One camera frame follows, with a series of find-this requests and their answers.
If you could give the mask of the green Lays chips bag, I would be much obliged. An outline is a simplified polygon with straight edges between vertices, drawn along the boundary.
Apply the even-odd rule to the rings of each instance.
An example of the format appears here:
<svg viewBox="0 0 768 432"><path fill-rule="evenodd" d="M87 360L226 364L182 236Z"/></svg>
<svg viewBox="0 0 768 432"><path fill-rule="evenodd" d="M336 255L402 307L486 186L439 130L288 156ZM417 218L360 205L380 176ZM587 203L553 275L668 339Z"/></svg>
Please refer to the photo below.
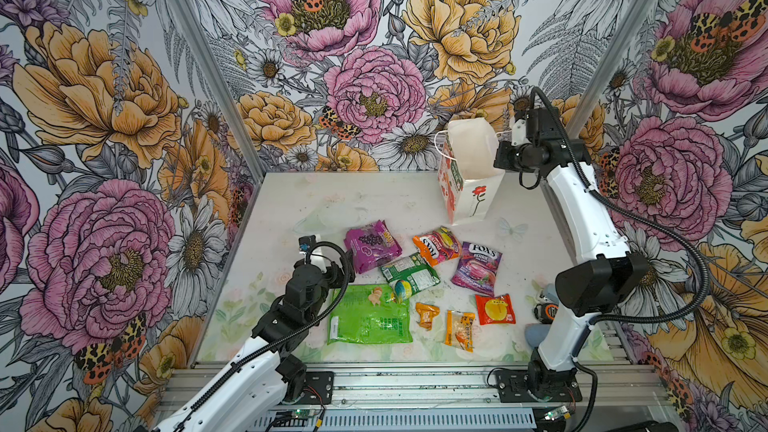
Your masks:
<svg viewBox="0 0 768 432"><path fill-rule="evenodd" d="M385 285L351 285L329 317L329 343L406 344L413 341L409 302Z"/></svg>

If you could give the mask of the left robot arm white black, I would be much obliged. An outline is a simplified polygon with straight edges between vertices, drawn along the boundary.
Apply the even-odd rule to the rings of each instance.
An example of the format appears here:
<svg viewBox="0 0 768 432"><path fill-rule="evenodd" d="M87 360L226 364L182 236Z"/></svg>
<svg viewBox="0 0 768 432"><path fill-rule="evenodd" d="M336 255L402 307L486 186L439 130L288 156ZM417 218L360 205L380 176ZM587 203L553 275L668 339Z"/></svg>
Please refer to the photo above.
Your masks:
<svg viewBox="0 0 768 432"><path fill-rule="evenodd" d="M234 359L153 429L244 431L280 402L295 400L303 390L306 365L293 351L340 304L353 279L345 252L324 270L311 254L296 262L285 293L261 317Z"/></svg>

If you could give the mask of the purple grape gummy bag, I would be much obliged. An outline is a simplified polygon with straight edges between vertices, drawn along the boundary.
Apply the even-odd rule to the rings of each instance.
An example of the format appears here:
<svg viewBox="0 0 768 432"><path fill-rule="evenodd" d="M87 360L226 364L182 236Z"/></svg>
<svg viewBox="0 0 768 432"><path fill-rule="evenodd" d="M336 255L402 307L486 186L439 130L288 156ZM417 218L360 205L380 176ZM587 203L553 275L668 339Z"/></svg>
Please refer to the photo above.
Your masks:
<svg viewBox="0 0 768 432"><path fill-rule="evenodd" d="M352 252L354 271L369 272L386 265L402 255L402 247L383 220L350 229L344 244Z"/></svg>

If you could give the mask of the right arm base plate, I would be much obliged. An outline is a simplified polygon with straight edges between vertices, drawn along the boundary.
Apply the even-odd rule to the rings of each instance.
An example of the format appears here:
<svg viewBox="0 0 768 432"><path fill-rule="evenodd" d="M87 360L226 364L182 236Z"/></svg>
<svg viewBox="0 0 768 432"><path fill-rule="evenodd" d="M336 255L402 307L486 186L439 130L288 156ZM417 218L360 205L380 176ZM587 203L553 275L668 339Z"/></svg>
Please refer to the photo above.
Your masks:
<svg viewBox="0 0 768 432"><path fill-rule="evenodd" d="M488 382L497 390L502 403L578 403L583 400L575 370L550 373L496 368L491 372Z"/></svg>

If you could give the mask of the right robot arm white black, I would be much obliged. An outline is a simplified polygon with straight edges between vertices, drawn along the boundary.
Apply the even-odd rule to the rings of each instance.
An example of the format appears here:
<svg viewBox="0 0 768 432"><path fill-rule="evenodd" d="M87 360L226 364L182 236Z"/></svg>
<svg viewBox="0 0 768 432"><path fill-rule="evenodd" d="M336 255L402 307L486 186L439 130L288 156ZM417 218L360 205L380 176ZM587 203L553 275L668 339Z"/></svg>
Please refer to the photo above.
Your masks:
<svg viewBox="0 0 768 432"><path fill-rule="evenodd" d="M648 271L616 229L596 196L590 154L569 141L556 110L516 114L511 137L497 149L495 167L535 174L572 255L573 266L555 278L559 309L543 341L534 348L521 379L505 379L504 392L525 391L536 400L579 398L575 363L594 330L594 320L623 302Z"/></svg>

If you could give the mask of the white floral paper bag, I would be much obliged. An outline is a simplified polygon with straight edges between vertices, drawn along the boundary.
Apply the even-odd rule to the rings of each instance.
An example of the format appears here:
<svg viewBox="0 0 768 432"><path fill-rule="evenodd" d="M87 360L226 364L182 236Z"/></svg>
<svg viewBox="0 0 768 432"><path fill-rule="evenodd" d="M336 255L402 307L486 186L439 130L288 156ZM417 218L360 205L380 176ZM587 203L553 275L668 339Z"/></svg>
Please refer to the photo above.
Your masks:
<svg viewBox="0 0 768 432"><path fill-rule="evenodd" d="M451 225L485 219L505 172L494 166L499 140L484 118L451 121L436 133L438 182Z"/></svg>

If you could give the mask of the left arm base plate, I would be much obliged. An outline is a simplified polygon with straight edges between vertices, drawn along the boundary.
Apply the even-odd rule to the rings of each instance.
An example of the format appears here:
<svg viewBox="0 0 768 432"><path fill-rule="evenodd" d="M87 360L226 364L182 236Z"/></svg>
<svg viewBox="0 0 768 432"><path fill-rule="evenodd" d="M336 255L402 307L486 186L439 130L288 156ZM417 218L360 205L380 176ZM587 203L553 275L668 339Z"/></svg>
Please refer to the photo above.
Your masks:
<svg viewBox="0 0 768 432"><path fill-rule="evenodd" d="M287 382L284 405L330 405L334 391L335 373L308 371Z"/></svg>

